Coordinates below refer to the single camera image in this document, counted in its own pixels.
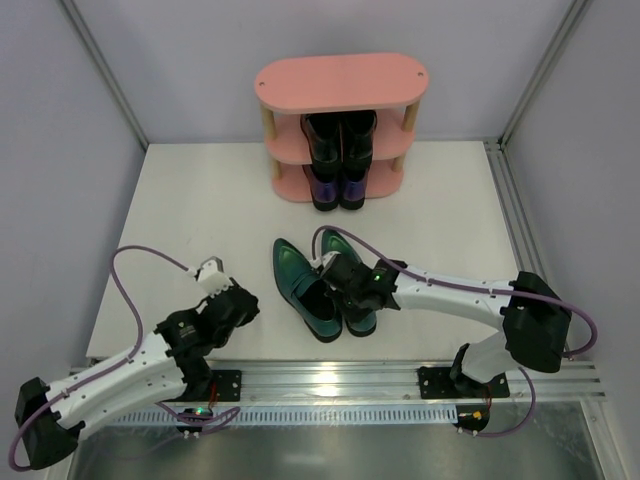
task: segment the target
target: pair of shoes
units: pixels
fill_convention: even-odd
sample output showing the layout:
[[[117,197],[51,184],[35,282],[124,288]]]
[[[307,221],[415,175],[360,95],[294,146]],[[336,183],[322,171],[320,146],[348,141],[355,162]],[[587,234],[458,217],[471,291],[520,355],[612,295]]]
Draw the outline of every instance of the pair of shoes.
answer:
[[[351,245],[333,230],[322,234],[322,254],[336,251],[361,261]],[[344,301],[327,296],[328,287],[309,261],[293,245],[282,238],[273,244],[273,274],[280,295],[302,316],[313,336],[323,343],[336,340],[342,333],[342,320],[357,337],[376,330],[376,314],[351,320]]]

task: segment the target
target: white table surface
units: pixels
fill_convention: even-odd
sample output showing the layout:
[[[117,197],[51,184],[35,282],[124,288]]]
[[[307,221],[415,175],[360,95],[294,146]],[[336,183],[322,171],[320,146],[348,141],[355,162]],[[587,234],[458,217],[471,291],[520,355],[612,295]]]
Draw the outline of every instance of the white table surface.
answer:
[[[271,248],[284,237],[310,255],[323,224],[361,236],[391,258],[434,273],[512,279],[517,268],[481,142],[417,142],[399,192],[367,200],[357,212],[321,213],[289,203],[271,189],[262,144],[151,145],[121,245],[158,248],[197,266],[211,255],[256,295],[260,315],[237,329],[210,358],[243,360],[445,360],[492,330],[428,311],[383,311],[378,329],[355,338],[346,328],[333,343],[315,340],[280,297]],[[363,259],[373,265],[374,258]],[[143,252],[117,263],[125,287],[151,332],[171,312],[195,305],[203,292],[184,273]],[[134,341],[131,313],[110,279],[87,356],[105,357]]]

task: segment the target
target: shoe rack shelf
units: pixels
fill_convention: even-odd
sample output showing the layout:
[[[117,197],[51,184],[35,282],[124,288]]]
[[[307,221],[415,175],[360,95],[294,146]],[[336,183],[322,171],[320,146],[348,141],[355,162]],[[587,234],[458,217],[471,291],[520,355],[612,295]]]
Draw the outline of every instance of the shoe rack shelf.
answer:
[[[397,191],[428,84],[425,67],[399,53],[287,58],[267,65],[255,79],[255,90],[276,193],[292,202],[311,201],[302,170],[311,158],[300,115],[370,109],[377,111],[378,125],[366,196]]]

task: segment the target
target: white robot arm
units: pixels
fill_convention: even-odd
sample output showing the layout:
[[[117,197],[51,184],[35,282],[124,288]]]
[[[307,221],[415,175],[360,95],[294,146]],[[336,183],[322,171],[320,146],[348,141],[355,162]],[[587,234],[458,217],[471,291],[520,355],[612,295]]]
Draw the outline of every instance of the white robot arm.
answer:
[[[526,298],[559,300],[539,276],[520,272],[513,281],[474,281],[433,274],[400,261],[393,263],[400,268],[380,260],[371,269],[330,252],[318,270],[350,322],[383,308],[424,309],[495,328],[497,333],[486,340],[460,348],[450,371],[460,396],[486,395],[486,384],[519,366],[545,373],[560,369],[571,313],[561,306]]]
[[[23,441],[31,469],[59,462],[79,441],[140,407],[207,398],[212,372],[204,357],[223,347],[236,327],[253,320],[259,313],[258,299],[228,277],[216,257],[194,273],[207,297],[197,307],[174,312],[159,323],[137,344],[135,355],[129,349],[49,385],[38,377],[22,385],[16,421],[19,427],[30,422]],[[118,363],[122,365],[114,370]],[[48,403],[37,418],[31,418]]]

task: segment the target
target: white wall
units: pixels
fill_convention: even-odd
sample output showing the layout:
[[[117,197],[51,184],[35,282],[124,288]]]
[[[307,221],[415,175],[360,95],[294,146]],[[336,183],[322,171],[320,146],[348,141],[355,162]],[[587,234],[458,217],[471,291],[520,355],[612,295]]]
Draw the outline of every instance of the white wall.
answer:
[[[640,458],[640,3],[596,1],[509,148],[567,299],[595,315],[593,358]]]
[[[418,135],[502,133],[570,0],[76,0],[152,142],[261,140],[283,57],[400,51],[431,73]]]
[[[0,14],[0,478],[20,385],[83,359],[143,152],[56,2]]]

